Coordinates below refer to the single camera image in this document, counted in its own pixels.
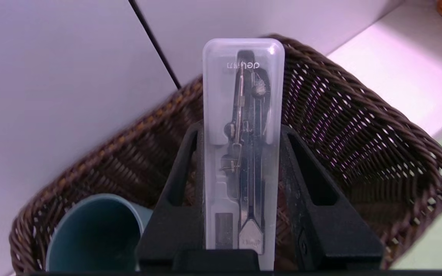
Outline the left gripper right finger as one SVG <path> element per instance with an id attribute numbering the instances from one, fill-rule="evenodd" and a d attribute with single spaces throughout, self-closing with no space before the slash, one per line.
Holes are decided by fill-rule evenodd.
<path id="1" fill-rule="evenodd" d="M 280 179 L 299 271 L 379 270 L 380 239 L 290 127 L 281 127 Z"/>

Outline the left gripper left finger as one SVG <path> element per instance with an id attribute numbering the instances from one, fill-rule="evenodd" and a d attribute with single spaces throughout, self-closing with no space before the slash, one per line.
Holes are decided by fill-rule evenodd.
<path id="1" fill-rule="evenodd" d="M 136 247 L 141 271 L 171 271 L 186 250 L 205 246 L 203 124 L 187 130 L 164 189 Z"/>

